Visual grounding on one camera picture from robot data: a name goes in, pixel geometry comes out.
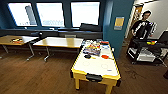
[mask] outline man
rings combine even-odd
[[[133,34],[133,38],[144,38],[145,35],[145,27],[150,23],[147,19],[151,15],[150,11],[145,11],[142,15],[142,20],[135,22],[132,26],[131,31]]]

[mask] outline door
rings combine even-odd
[[[130,26],[130,29],[131,27],[133,26],[133,24],[139,20],[140,18],[140,15],[141,15],[141,11],[142,11],[142,8],[143,8],[143,5],[140,5],[140,6],[135,6],[135,11],[134,11],[134,15],[133,15],[133,18],[132,18],[132,22],[131,22],[131,26]],[[132,35],[132,31],[130,30],[129,33],[128,33],[128,37],[127,37],[127,40],[130,41],[131,38],[133,37]]]

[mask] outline window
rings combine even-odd
[[[37,26],[30,3],[9,3],[8,6],[17,26]]]
[[[73,27],[80,27],[81,23],[98,25],[99,2],[72,2]]]
[[[62,3],[37,3],[42,26],[64,27]]]

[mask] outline chair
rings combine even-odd
[[[42,32],[33,32],[30,34],[31,37],[38,37],[37,39],[35,40],[32,40],[30,43],[31,44],[34,44],[36,43],[37,41],[41,40],[42,39]]]

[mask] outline table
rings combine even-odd
[[[36,46],[45,46],[47,49],[47,56],[44,58],[44,61],[47,61],[47,58],[50,56],[48,47],[66,47],[66,48],[76,48],[79,52],[83,39],[80,38],[60,38],[60,37],[47,37],[43,40],[36,42],[33,45]]]
[[[5,45],[20,45],[21,46],[21,45],[24,45],[24,44],[28,43],[30,51],[32,53],[32,55],[26,59],[26,60],[29,60],[30,58],[32,58],[34,56],[32,46],[29,42],[32,41],[32,40],[35,40],[37,38],[38,37],[7,35],[7,36],[0,37],[0,44],[5,49],[6,53],[9,53],[9,51],[8,51],[8,49]],[[16,42],[12,41],[14,39],[19,39],[19,40],[22,40],[22,41],[20,41],[19,43],[16,43]]]
[[[100,84],[106,84],[106,94],[110,94],[112,87],[119,85],[121,78],[110,45],[108,48],[103,48],[103,45],[100,45],[100,55],[91,55],[93,59],[84,57],[86,54],[83,53],[83,50],[86,46],[88,44],[83,47],[71,68],[76,89],[79,89],[79,80],[96,81]],[[104,59],[101,57],[102,55],[108,55],[112,59]]]

